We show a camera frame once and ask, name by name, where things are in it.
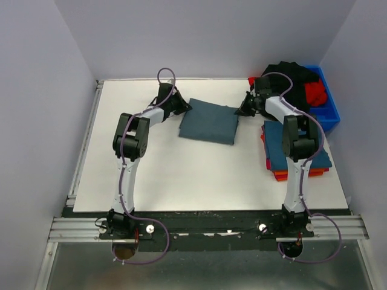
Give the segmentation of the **grey-blue t shirt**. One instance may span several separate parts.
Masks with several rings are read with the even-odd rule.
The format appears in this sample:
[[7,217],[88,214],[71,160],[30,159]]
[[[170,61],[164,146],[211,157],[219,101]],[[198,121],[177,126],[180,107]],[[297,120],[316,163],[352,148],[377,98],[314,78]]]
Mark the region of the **grey-blue t shirt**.
[[191,110],[184,114],[180,123],[181,138],[234,145],[238,128],[236,108],[190,99]]

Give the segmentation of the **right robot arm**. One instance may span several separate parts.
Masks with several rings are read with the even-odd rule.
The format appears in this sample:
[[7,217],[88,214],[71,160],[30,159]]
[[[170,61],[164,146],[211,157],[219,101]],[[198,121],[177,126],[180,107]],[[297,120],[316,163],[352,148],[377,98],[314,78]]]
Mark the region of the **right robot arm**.
[[293,87],[288,76],[289,88],[275,94],[268,76],[253,80],[252,89],[235,114],[254,117],[258,112],[265,113],[282,124],[282,151],[287,162],[287,191],[278,222],[279,232],[287,237],[293,236],[308,224],[305,209],[305,194],[302,192],[307,183],[312,159],[323,142],[319,141],[319,123],[307,113],[289,104],[284,95]]

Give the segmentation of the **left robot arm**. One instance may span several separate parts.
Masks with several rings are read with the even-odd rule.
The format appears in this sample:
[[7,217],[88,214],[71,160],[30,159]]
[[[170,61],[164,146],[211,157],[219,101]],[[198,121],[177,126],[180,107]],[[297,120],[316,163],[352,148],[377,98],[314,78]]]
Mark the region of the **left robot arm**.
[[107,230],[122,239],[135,233],[138,225],[134,211],[134,187],[138,165],[148,148],[150,128],[180,115],[192,107],[181,96],[175,81],[160,82],[157,96],[146,109],[135,114],[122,113],[119,117],[112,149],[119,164],[117,191],[112,208],[107,214]]

